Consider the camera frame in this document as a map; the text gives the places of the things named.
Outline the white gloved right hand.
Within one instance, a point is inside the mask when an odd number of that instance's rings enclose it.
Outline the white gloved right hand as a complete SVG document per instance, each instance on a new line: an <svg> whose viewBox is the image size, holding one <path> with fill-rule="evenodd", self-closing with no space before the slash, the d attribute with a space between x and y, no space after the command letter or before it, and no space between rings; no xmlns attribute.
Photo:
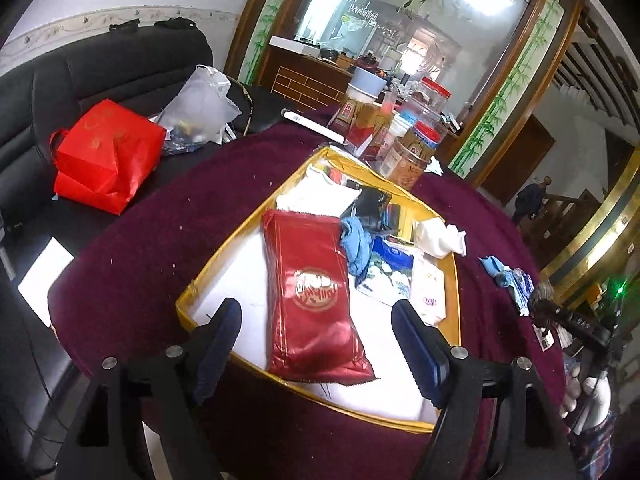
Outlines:
<svg viewBox="0 0 640 480"><path fill-rule="evenodd" d="M566 376L560 417L570 431L579 436L605 421L611 401L608 372L602 370L597 375L585 375L582 372L582 364L574 363Z"/></svg>

